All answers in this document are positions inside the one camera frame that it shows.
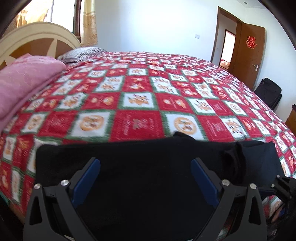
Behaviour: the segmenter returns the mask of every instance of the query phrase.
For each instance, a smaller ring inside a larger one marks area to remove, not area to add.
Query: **pillow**
[[[66,69],[61,61],[25,54],[0,71],[0,119],[32,90]]]
[[[63,55],[60,55],[57,60],[62,61],[65,64],[73,63],[73,62],[81,62],[87,60],[95,55],[99,55],[106,52],[98,47],[82,47],[73,49]]]

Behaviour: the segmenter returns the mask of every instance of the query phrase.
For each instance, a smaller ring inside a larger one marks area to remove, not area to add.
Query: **curtain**
[[[44,22],[53,0],[32,0],[10,23],[3,36],[28,23]]]
[[[95,0],[82,0],[80,17],[81,46],[96,45],[98,43],[98,36],[96,31]]]

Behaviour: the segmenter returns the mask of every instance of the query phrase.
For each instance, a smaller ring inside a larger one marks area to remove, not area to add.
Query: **door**
[[[231,74],[252,90],[261,65],[265,44],[265,28],[242,23],[238,41],[238,50],[234,50],[237,56]]]

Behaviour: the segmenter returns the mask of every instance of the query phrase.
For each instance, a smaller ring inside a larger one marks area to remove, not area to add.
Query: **black bag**
[[[269,78],[265,78],[261,81],[260,85],[255,90],[255,94],[272,110],[275,109],[282,97],[281,87]]]

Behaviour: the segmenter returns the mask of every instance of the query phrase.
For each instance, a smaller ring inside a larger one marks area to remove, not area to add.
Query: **folded pink blanket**
[[[30,54],[3,68],[0,71],[0,131],[25,101],[65,68],[64,63],[53,57]]]

